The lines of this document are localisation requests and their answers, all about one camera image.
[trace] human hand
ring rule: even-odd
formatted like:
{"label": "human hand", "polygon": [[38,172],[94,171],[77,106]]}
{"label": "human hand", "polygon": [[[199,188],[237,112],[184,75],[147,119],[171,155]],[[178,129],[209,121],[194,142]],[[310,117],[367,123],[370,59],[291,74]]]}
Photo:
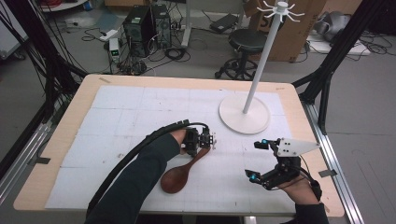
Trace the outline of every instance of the human hand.
{"label": "human hand", "polygon": [[179,129],[176,131],[171,132],[172,136],[177,140],[178,144],[180,145],[180,154],[186,154],[186,149],[184,147],[181,147],[181,143],[183,142],[185,136],[186,136],[186,130],[185,129]]}
{"label": "human hand", "polygon": [[302,175],[278,186],[297,204],[319,204],[309,181]]}

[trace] black sleeve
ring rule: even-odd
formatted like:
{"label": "black sleeve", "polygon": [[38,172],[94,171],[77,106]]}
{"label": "black sleeve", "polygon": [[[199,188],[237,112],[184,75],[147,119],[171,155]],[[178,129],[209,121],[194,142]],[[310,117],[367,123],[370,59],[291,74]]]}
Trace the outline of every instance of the black sleeve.
{"label": "black sleeve", "polygon": [[167,133],[142,148],[136,160],[120,173],[85,223],[133,224],[140,208],[163,174],[166,163],[180,152]]}
{"label": "black sleeve", "polygon": [[287,222],[288,224],[328,224],[326,212],[324,210],[324,204],[309,204],[299,205],[296,204],[296,216],[295,219]]}

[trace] power strip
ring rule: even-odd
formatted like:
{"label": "power strip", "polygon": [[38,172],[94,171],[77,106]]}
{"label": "power strip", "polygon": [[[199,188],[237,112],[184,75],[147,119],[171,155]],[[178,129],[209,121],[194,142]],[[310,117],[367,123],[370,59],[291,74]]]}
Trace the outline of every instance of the power strip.
{"label": "power strip", "polygon": [[109,32],[106,33],[106,35],[102,35],[99,37],[103,41],[107,41],[111,36],[115,35],[118,31],[116,30],[110,30]]}

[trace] black tape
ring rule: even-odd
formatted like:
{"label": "black tape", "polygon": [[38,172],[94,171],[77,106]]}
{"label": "black tape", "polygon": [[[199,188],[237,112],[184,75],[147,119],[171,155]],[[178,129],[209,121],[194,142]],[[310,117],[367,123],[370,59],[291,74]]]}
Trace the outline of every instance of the black tape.
{"label": "black tape", "polygon": [[40,164],[48,164],[48,163],[50,163],[50,158],[39,157],[39,158],[36,158],[36,159],[31,159],[28,162],[29,165],[35,165],[35,164],[38,164],[38,163],[40,163]]}
{"label": "black tape", "polygon": [[335,175],[338,175],[338,174],[334,170],[325,170],[325,171],[320,171],[319,175],[323,178],[323,177],[326,177],[326,176],[335,176]]}

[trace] white stand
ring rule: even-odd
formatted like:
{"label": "white stand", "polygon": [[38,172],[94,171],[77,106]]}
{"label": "white stand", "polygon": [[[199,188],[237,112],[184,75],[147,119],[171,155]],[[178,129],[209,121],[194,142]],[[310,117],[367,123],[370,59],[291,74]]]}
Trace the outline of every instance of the white stand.
{"label": "white stand", "polygon": [[[271,47],[274,44],[276,32],[279,29],[279,25],[282,21],[283,16],[288,16],[292,21],[294,20],[289,14],[294,16],[303,16],[304,14],[294,14],[289,12],[289,9],[293,8],[294,5],[288,8],[288,3],[277,2],[276,7],[272,9],[260,9],[260,11],[273,11],[273,13],[267,18],[274,17],[270,32],[267,36],[267,40],[262,51],[259,64],[257,65],[256,75],[250,87],[249,94],[246,96],[232,95],[226,97],[219,106],[219,114],[222,121],[231,129],[239,133],[254,134],[264,131],[270,122],[271,114],[268,108],[263,102],[258,99],[253,100],[254,92],[257,89],[257,85],[262,77],[262,71],[264,70],[265,63],[267,62],[268,55],[270,54]],[[245,107],[242,110],[241,99],[246,99]]]}
{"label": "white stand", "polygon": [[251,102],[249,112],[243,113],[242,108],[247,98],[243,94],[227,96],[219,107],[221,120],[238,133],[260,133],[270,123],[270,111],[261,100],[255,98]]}

